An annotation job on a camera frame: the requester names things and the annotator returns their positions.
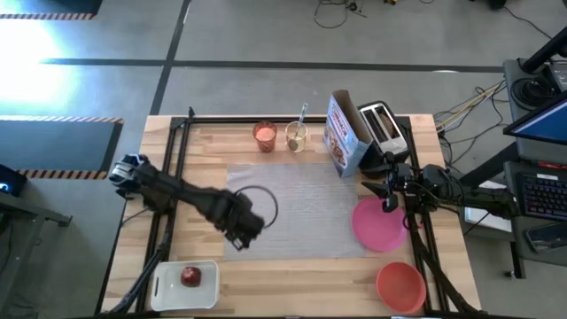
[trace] glass cup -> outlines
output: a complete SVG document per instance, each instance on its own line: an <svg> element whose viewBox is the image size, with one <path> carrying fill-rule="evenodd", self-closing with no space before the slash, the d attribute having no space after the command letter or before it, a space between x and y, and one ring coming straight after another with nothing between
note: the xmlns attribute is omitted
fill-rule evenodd
<svg viewBox="0 0 567 319"><path fill-rule="evenodd" d="M276 147L277 127L270 121L259 121L252 129L252 135L262 152L272 152Z"/></svg>
<svg viewBox="0 0 567 319"><path fill-rule="evenodd" d="M291 122L285 127L285 144L292 152L301 152L307 141L307 126L298 121Z"/></svg>

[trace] pink plate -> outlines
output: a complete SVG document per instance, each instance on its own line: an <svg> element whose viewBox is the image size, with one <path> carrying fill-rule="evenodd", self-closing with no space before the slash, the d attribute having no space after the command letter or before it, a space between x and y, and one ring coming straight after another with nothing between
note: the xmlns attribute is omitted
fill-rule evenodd
<svg viewBox="0 0 567 319"><path fill-rule="evenodd" d="M403 226L404 211L396 208L384 213L378 197L362 200L353 210L352 226L354 235L368 249L375 252L389 252L406 239L408 231Z"/></svg>

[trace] keyboard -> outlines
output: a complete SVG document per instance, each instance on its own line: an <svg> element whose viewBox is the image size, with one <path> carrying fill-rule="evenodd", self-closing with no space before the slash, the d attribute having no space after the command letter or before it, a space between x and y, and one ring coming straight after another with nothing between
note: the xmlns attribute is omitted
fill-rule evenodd
<svg viewBox="0 0 567 319"><path fill-rule="evenodd" d="M567 180L518 174L520 210L528 216L567 221Z"/></svg>

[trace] gray mesh mat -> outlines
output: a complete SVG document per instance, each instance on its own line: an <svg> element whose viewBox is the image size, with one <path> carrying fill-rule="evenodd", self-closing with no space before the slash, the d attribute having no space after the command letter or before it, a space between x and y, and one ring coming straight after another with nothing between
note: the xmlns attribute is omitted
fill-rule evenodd
<svg viewBox="0 0 567 319"><path fill-rule="evenodd" d="M277 197L279 216L248 250L238 252L225 242L226 261L355 258L365 249L351 230L351 213L358 203L355 178L339 178L332 163L229 165L227 186L267 187ZM274 204L263 191L246 190L252 210L266 223Z"/></svg>

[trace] spoon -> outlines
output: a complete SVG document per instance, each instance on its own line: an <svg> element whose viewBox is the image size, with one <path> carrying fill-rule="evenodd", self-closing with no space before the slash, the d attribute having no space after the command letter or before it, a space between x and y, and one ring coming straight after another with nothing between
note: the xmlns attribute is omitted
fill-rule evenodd
<svg viewBox="0 0 567 319"><path fill-rule="evenodd" d="M291 139L287 142L288 147L292 151L296 151L298 149L297 138L298 138L299 128L301 127L301 124L303 124L303 119L305 118L305 113L307 112L308 106L309 106L309 104L304 103L303 107L301 107L301 115L299 116L298 126L295 129L295 136L293 137L293 139Z"/></svg>

